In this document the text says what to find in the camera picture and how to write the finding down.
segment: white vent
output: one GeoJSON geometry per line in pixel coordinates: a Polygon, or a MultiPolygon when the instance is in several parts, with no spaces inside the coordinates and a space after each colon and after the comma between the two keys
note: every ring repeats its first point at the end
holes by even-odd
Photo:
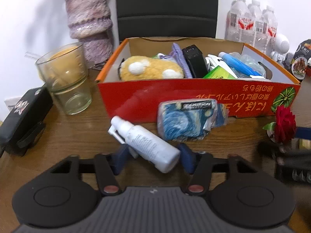
{"type": "Polygon", "coordinates": [[[4,99],[4,103],[9,109],[9,111],[11,111],[12,109],[14,109],[15,105],[19,102],[20,99],[21,99],[21,96],[8,98],[8,99],[4,99]]]}

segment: white round speaker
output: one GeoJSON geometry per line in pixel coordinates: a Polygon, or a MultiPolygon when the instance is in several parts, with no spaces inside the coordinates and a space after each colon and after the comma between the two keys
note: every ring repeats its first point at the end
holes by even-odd
{"type": "Polygon", "coordinates": [[[273,44],[273,49],[281,54],[287,53],[290,49],[290,42],[287,37],[283,34],[277,34],[273,44]]]}

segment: starry night patterned package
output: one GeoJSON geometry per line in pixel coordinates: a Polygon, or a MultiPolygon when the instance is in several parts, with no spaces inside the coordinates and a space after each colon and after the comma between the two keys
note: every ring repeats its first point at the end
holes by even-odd
{"type": "Polygon", "coordinates": [[[213,127],[226,124],[228,110],[215,99],[160,103],[158,133],[164,140],[201,140],[213,127]]]}

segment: red rose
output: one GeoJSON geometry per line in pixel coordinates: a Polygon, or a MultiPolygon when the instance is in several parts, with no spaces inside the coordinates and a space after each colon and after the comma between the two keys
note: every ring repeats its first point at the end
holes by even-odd
{"type": "Polygon", "coordinates": [[[290,108],[283,105],[276,108],[276,125],[274,128],[275,140],[277,143],[288,142],[294,138],[296,133],[295,115],[290,108]]]}

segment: white wall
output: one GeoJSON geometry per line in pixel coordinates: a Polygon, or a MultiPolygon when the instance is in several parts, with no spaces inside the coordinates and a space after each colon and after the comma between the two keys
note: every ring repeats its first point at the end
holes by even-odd
{"type": "MultiPolygon", "coordinates": [[[[219,0],[217,38],[224,38],[227,12],[233,0],[219,0]]],[[[311,38],[311,0],[259,0],[262,8],[275,7],[278,32],[290,40],[290,51],[311,38]]],[[[108,0],[114,23],[114,44],[118,45],[115,0],[108,0]]],[[[22,96],[43,83],[34,60],[26,51],[43,55],[59,46],[75,42],[69,36],[64,0],[0,0],[0,120],[9,113],[5,98],[22,96]]]]}

